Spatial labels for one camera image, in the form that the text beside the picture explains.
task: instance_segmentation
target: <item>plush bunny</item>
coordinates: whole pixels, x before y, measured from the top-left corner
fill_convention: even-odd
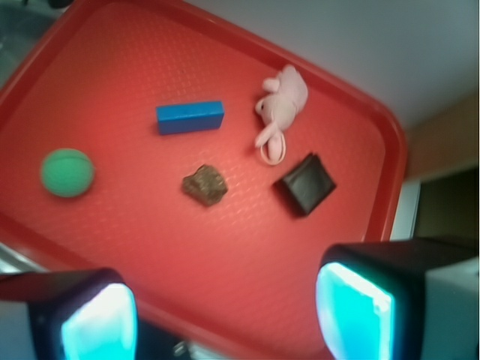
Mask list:
[[[270,165],[279,164],[287,151],[284,131],[305,106],[308,88],[300,73],[287,65],[275,78],[263,82],[263,89],[271,94],[256,103],[255,111],[262,116],[265,128],[255,139],[263,160]],[[267,144],[268,157],[263,152]]]

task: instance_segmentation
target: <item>blue rectangular block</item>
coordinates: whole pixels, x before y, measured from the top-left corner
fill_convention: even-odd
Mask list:
[[[160,134],[168,135],[218,129],[224,113],[221,101],[159,106],[158,130]]]

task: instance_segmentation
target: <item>black box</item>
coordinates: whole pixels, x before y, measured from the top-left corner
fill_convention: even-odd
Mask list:
[[[309,154],[278,180],[277,186],[293,200],[302,216],[309,215],[337,187],[316,154]]]

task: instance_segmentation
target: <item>brown rock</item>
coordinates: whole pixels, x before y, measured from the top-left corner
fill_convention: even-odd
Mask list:
[[[227,193],[227,183],[210,165],[202,165],[193,175],[183,178],[182,190],[205,206],[219,203]]]

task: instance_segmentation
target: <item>white wall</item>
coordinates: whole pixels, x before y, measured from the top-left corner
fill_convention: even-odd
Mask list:
[[[187,0],[382,101],[405,128],[478,88],[478,0]]]

